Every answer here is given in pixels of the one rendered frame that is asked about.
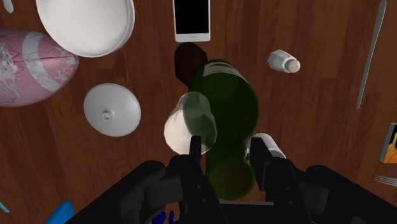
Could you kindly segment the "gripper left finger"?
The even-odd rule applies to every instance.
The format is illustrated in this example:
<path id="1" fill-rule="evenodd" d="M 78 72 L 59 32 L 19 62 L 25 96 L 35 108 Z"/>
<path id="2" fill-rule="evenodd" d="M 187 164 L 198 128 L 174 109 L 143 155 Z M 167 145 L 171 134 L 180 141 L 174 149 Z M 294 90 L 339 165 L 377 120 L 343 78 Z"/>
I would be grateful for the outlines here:
<path id="1" fill-rule="evenodd" d="M 149 224 L 174 202 L 178 224 L 229 224 L 200 158 L 201 138 L 193 136 L 187 155 L 172 157 L 168 165 L 143 162 L 66 224 Z"/>

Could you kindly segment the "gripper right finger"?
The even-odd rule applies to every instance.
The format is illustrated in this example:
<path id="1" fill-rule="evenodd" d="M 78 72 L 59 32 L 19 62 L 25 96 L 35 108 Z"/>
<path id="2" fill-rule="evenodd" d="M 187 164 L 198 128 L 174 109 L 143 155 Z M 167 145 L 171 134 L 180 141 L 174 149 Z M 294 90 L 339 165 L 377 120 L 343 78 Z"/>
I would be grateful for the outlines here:
<path id="1" fill-rule="evenodd" d="M 396 206 L 326 166 L 301 171 L 273 157 L 260 137 L 251 139 L 249 156 L 283 224 L 397 224 Z"/>

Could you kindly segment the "white cylinder object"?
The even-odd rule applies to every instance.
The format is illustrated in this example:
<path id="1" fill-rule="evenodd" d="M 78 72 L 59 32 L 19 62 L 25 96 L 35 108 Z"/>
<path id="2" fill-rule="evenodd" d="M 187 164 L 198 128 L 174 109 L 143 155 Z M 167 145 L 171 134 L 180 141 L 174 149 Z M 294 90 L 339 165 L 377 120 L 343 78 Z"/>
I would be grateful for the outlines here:
<path id="1" fill-rule="evenodd" d="M 256 133 L 249 138 L 249 140 L 246 143 L 246 154 L 247 155 L 249 154 L 249 151 L 250 151 L 252 137 L 260 137 L 263 140 L 263 142 L 265 143 L 265 145 L 267 146 L 268 150 L 271 152 L 273 157 L 286 158 L 285 154 L 280 150 L 280 148 L 275 143 L 273 138 L 270 135 L 263 133 L 263 132 Z"/>

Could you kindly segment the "clear drinking glass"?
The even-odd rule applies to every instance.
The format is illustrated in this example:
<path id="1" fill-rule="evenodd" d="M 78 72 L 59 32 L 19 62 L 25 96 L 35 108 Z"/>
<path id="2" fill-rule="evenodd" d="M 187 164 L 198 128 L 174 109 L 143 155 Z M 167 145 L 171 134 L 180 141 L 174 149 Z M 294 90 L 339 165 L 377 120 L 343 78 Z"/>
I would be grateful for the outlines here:
<path id="1" fill-rule="evenodd" d="M 190 150 L 192 136 L 201 137 L 201 153 L 216 142 L 216 122 L 207 97 L 200 92 L 182 95 L 164 125 L 164 138 L 170 149 L 183 155 Z"/>

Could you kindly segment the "dark green glass bottle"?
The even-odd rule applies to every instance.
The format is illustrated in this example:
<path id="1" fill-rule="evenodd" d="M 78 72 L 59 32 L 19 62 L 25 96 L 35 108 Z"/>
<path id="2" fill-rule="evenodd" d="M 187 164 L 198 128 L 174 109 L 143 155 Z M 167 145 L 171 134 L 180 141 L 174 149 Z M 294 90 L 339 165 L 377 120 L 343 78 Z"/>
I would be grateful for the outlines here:
<path id="1" fill-rule="evenodd" d="M 252 86 L 229 62 L 211 60 L 195 75 L 183 105 L 185 124 L 200 136 L 206 151 L 206 176 L 216 195 L 236 200 L 254 185 L 246 142 L 259 117 Z"/>

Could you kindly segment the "grey fork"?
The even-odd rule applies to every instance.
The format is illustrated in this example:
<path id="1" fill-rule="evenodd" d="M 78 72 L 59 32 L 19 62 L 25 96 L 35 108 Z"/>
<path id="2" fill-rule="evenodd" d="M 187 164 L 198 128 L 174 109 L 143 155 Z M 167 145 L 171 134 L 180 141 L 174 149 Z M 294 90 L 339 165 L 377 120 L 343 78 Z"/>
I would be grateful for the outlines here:
<path id="1" fill-rule="evenodd" d="M 397 178 L 375 175 L 374 180 L 385 185 L 397 187 Z"/>

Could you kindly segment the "white round lid with knob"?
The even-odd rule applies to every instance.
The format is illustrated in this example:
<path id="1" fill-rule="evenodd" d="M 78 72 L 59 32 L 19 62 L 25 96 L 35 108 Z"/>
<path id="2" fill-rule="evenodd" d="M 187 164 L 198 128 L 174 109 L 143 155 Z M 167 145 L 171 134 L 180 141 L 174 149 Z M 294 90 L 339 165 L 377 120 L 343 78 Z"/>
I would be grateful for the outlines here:
<path id="1" fill-rule="evenodd" d="M 83 109 L 89 124 L 111 137 L 129 135 L 141 120 L 141 107 L 136 96 L 116 83 L 93 87 L 85 96 Z"/>

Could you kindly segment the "book with orange cover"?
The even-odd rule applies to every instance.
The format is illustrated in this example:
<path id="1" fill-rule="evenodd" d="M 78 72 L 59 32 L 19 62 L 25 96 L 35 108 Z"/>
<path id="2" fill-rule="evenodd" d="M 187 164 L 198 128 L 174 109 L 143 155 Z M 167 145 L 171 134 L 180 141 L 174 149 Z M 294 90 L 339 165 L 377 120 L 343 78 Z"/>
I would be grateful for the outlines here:
<path id="1" fill-rule="evenodd" d="M 397 123 L 390 123 L 379 162 L 382 164 L 397 164 Z"/>

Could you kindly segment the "blue flat object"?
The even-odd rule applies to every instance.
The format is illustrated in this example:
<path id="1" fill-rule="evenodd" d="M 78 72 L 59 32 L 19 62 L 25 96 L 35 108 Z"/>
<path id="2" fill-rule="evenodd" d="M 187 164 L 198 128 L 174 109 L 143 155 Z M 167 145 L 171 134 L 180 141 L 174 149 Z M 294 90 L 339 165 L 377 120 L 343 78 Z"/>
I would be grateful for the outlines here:
<path id="1" fill-rule="evenodd" d="M 44 224 L 64 224 L 74 216 L 73 205 L 70 201 L 63 201 L 44 222 Z"/>

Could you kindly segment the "white salt shaker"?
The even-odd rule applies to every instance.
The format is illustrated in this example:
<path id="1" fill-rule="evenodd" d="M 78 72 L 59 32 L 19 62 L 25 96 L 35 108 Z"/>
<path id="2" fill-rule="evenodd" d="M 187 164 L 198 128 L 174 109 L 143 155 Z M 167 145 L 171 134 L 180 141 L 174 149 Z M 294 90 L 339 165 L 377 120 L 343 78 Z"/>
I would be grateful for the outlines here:
<path id="1" fill-rule="evenodd" d="M 300 61 L 283 50 L 273 51 L 267 62 L 271 69 L 284 73 L 296 73 L 301 68 Z"/>

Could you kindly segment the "grey table knife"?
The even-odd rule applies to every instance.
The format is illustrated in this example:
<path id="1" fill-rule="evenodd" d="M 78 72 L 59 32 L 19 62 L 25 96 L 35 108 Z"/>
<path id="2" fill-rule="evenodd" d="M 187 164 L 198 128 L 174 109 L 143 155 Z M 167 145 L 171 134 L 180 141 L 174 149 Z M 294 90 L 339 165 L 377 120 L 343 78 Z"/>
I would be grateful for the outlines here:
<path id="1" fill-rule="evenodd" d="M 361 85 L 360 85 L 358 96 L 357 96 L 356 109 L 360 109 L 360 107 L 361 107 L 361 103 L 362 103 L 362 99 L 363 99 L 363 95 L 364 95 L 364 91 L 365 91 L 365 87 L 366 87 L 366 81 L 368 78 L 368 73 L 370 70 L 371 62 L 372 62 L 373 53 L 374 53 L 374 50 L 376 47 L 379 32 L 382 28 L 382 23 L 383 23 L 383 19 L 384 19 L 384 14 L 386 12 L 386 8 L 387 8 L 387 0 L 381 0 L 381 2 L 379 3 L 377 17 L 376 17 L 375 25 L 373 28 L 372 42 L 371 42 L 370 49 L 369 49 L 369 52 L 368 52 L 368 55 L 366 58 L 366 64 L 365 64 L 365 68 L 363 71 Z"/>

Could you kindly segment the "white smartphone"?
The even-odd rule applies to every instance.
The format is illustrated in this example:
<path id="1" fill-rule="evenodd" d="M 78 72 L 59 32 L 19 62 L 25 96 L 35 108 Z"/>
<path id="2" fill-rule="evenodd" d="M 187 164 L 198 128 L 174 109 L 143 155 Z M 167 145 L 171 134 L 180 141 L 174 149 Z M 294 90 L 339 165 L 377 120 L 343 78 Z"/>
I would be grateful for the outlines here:
<path id="1" fill-rule="evenodd" d="M 211 0 L 172 0 L 177 43 L 211 40 Z"/>

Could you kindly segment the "white bowl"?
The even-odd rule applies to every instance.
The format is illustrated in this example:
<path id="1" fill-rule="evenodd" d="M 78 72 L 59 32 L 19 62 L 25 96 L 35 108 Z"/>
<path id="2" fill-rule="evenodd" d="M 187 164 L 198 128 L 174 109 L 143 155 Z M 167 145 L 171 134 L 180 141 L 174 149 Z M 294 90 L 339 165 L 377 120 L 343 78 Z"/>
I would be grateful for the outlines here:
<path id="1" fill-rule="evenodd" d="M 81 57 L 119 50 L 134 29 L 133 0 L 36 0 L 36 6 L 52 39 Z"/>

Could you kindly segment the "pink and white oval ball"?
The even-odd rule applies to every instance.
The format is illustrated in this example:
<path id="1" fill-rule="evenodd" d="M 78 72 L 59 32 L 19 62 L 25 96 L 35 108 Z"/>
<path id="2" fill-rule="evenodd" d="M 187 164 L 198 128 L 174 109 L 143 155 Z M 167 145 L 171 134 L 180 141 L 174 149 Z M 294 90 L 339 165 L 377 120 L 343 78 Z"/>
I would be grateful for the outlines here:
<path id="1" fill-rule="evenodd" d="M 0 29 L 0 106 L 27 106 L 51 97 L 78 66 L 78 56 L 46 34 Z"/>

